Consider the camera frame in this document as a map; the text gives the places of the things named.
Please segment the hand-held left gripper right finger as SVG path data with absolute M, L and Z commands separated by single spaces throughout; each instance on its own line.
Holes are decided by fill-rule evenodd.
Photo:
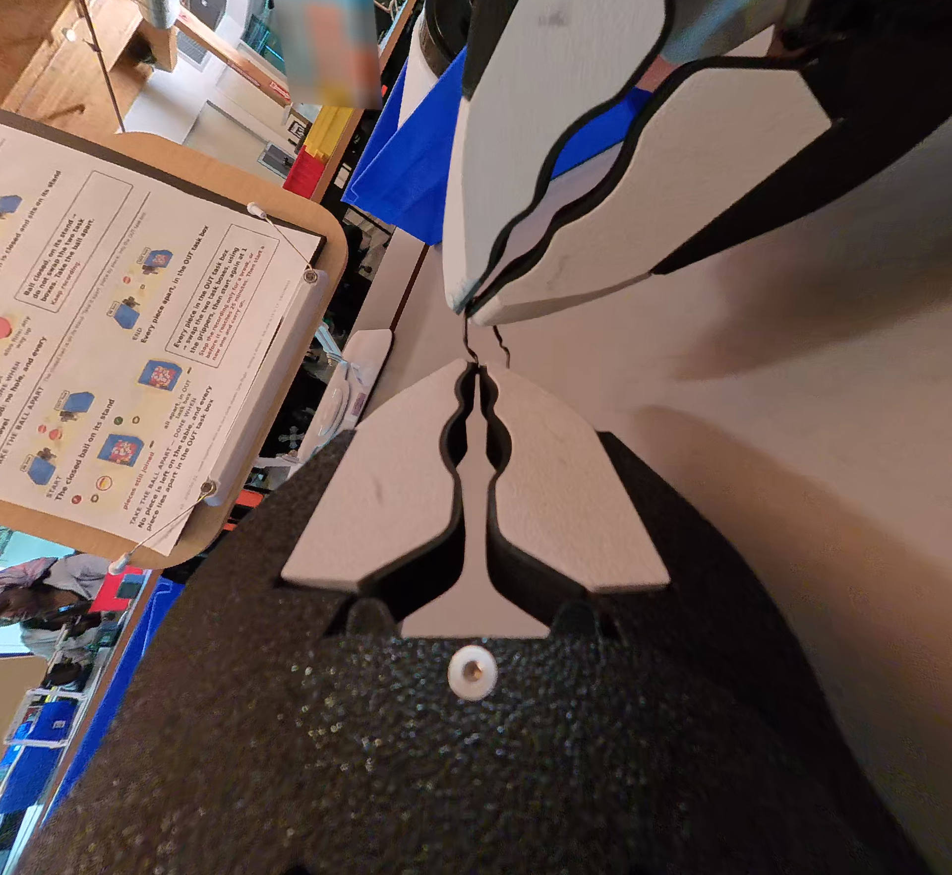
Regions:
M 573 407 L 502 366 L 482 367 L 486 567 L 541 624 L 564 605 L 670 584 L 599 434 Z

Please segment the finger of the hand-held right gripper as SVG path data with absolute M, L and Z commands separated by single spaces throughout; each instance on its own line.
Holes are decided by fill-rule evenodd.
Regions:
M 470 304 L 585 123 L 660 50 L 673 0 L 475 0 L 451 147 L 443 277 Z
M 831 126 L 795 69 L 726 59 L 689 70 L 638 130 L 624 172 L 561 210 L 540 257 L 473 320 L 535 319 L 642 282 Z

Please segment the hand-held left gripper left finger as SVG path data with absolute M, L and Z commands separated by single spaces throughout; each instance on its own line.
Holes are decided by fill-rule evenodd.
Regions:
M 403 620 L 458 581 L 466 538 L 458 464 L 477 371 L 457 359 L 363 420 L 282 569 L 284 583 L 376 599 Z

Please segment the blue plastic bin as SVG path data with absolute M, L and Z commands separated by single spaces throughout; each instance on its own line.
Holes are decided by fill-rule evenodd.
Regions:
M 467 49 L 441 75 L 409 119 L 400 123 L 410 66 L 401 70 L 344 194 L 347 204 L 399 227 L 428 246 L 443 238 L 446 187 Z M 632 87 L 574 134 L 560 152 L 553 180 L 621 143 L 651 93 Z
M 145 605 L 142 619 L 137 622 L 135 628 L 130 632 L 129 641 L 119 657 L 118 665 L 109 680 L 103 700 L 95 708 L 89 726 L 80 738 L 78 750 L 66 766 L 63 780 L 47 810 L 48 816 L 52 815 L 54 810 L 57 810 L 65 801 L 65 798 L 69 796 L 88 768 L 90 761 L 100 749 L 103 738 L 111 728 L 116 714 L 125 700 L 128 687 L 149 644 L 183 590 L 184 584 L 173 583 L 164 577 L 158 578 L 156 588 Z

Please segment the white bottle black cap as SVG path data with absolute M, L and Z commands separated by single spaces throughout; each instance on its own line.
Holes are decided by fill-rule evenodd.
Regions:
M 475 0 L 424 0 L 413 26 L 404 73 L 398 127 L 411 117 L 426 95 L 465 49 Z

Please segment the yellow plastic bin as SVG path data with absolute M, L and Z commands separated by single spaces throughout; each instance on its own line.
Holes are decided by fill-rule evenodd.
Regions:
M 354 114 L 349 107 L 323 106 L 305 136 L 303 149 L 324 162 L 330 159 Z

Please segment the red plastic bin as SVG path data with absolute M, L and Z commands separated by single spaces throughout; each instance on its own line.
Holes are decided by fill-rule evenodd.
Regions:
M 297 154 L 285 178 L 283 188 L 310 200 L 325 170 L 325 163 L 306 149 Z
M 147 582 L 149 572 L 127 568 L 120 574 L 109 573 L 89 607 L 90 613 L 123 613 L 134 603 Z

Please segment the instruction board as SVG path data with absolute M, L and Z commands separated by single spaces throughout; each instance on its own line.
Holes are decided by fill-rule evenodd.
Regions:
M 211 543 L 348 262 L 319 204 L 155 135 L 2 111 L 2 524 L 145 568 Z

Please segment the small blue bin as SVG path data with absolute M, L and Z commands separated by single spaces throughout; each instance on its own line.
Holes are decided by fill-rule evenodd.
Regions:
M 30 708 L 1 761 L 1 813 L 28 810 L 41 801 L 68 745 L 78 701 L 58 698 Z

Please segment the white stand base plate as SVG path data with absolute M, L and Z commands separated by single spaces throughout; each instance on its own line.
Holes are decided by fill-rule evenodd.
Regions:
M 306 463 L 335 437 L 358 427 L 393 339 L 389 328 L 359 330 L 343 349 L 331 348 L 329 359 L 334 368 L 295 453 L 297 464 Z

